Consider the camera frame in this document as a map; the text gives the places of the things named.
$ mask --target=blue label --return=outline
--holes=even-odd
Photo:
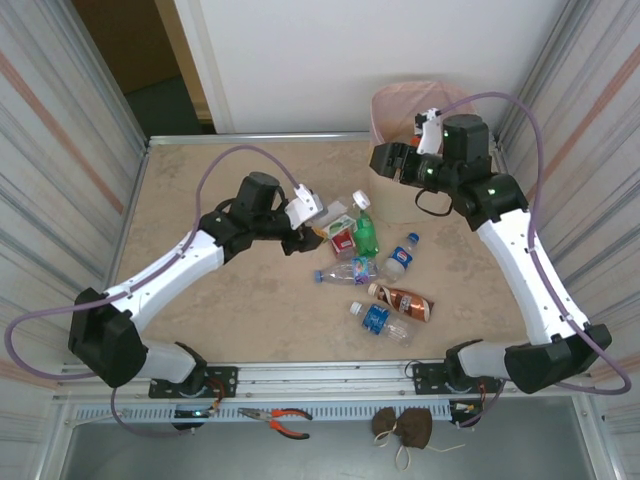
[[[413,260],[413,257],[409,255],[407,251],[402,247],[396,248],[393,253],[389,255],[389,258],[393,258],[394,260],[396,260],[404,267],[405,270],[411,263],[411,260]]]
[[[351,259],[353,266],[353,281],[356,285],[369,283],[369,259],[367,257],[354,257]]]
[[[362,321],[362,326],[369,330],[371,333],[375,333],[376,335],[380,335],[382,331],[382,327],[387,323],[387,318],[389,318],[389,310],[384,307],[380,307],[378,305],[371,305],[369,311],[364,317]]]

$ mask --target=dark floor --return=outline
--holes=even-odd
[[[175,77],[125,95],[145,136],[215,133],[203,127],[182,77]]]
[[[437,421],[429,445],[411,449],[400,473],[400,442],[373,446],[370,422],[289,422],[309,440],[278,435],[263,422],[211,423],[194,436],[136,437],[113,424],[74,430],[64,480],[592,480],[595,478],[570,397],[505,398],[475,431]],[[167,431],[169,426],[157,426]]]

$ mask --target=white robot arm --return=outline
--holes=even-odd
[[[426,112],[416,117],[416,125],[423,125],[422,133],[433,115]],[[451,197],[452,207],[478,232],[498,261],[520,306],[529,339],[516,346],[472,340],[449,349],[445,358],[447,382],[455,387],[475,377],[502,378],[533,393],[585,371],[597,355],[568,325],[567,316],[558,310],[535,270],[526,241],[528,204],[511,176],[491,172],[487,126],[476,115],[454,115],[442,125],[442,156],[433,153],[440,143],[432,141],[431,135],[418,149],[400,143],[377,146],[370,167],[400,183],[443,191]],[[272,210],[277,193],[282,203]],[[273,177],[257,172],[246,177],[235,199],[222,202],[201,218],[189,245],[191,235],[145,270],[103,294],[92,289],[82,292],[76,304],[129,294],[104,307],[74,313],[71,351],[112,387],[138,376],[167,380],[185,394],[199,391],[204,382],[204,359],[186,345],[143,342],[140,333],[175,296],[249,248],[253,240],[280,240],[287,255],[317,248],[322,239],[304,222],[320,213],[322,204],[304,186],[296,195],[287,203]],[[537,238],[534,248],[553,290],[568,305],[569,317],[600,348],[608,347],[611,336],[607,327],[589,323],[571,301]],[[180,258],[164,269],[177,255]],[[143,287],[131,291],[132,285],[149,277],[152,279]]]
[[[206,362],[196,352],[182,344],[142,340],[140,334],[183,290],[249,248],[253,240],[280,240],[286,255],[317,248],[322,239],[304,222],[323,210],[322,203],[304,185],[295,193],[296,198],[287,202],[275,178],[250,174],[236,198],[202,216],[191,241],[190,232],[163,257],[102,294],[93,289],[82,292],[76,304],[126,295],[104,307],[75,312],[70,350],[114,388],[141,377],[178,384],[186,395],[199,391]],[[282,201],[272,210],[276,194]],[[133,291],[132,286],[144,279],[147,282]]]
[[[416,116],[416,128],[431,132],[437,112]],[[468,385],[469,378],[495,377],[513,381],[526,393],[584,372],[597,358],[595,351],[569,325],[573,320],[598,347],[607,348],[611,335],[605,325],[591,325],[571,301],[539,240],[534,249],[552,290],[565,305],[563,315],[536,271],[527,243],[528,203],[510,175],[491,172],[489,129],[477,115],[453,115],[442,121],[440,143],[431,139],[418,148],[402,143],[375,147],[369,166],[379,175],[433,193],[449,195],[462,215],[498,261],[520,306],[529,342],[503,345],[473,340],[447,351],[447,381]]]

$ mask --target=metal enclosure wall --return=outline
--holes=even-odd
[[[627,395],[601,399],[629,474],[640,471],[640,3],[574,2],[536,66],[524,100],[545,136],[545,188],[538,228],[558,273],[610,351],[632,374]],[[533,133],[515,111],[502,131],[509,173],[531,200]],[[618,385],[597,363],[602,386]]]
[[[0,326],[101,288],[144,139],[62,1],[0,2]],[[69,318],[32,321],[20,354],[55,371]],[[55,388],[0,349],[0,478],[32,478]]]

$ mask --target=pliers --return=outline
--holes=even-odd
[[[313,420],[313,417],[303,410],[298,410],[297,408],[287,408],[285,410],[271,410],[271,412],[267,412],[265,410],[258,410],[255,408],[239,408],[238,413],[242,415],[253,418],[254,420],[262,420],[263,422],[269,422],[269,426],[276,430],[280,435],[284,435],[287,438],[291,438],[293,440],[306,440],[309,438],[308,433],[297,433],[292,432],[291,430],[287,430],[280,422],[274,420],[278,417],[284,417],[285,415],[297,415],[298,417],[304,417],[307,420]]]

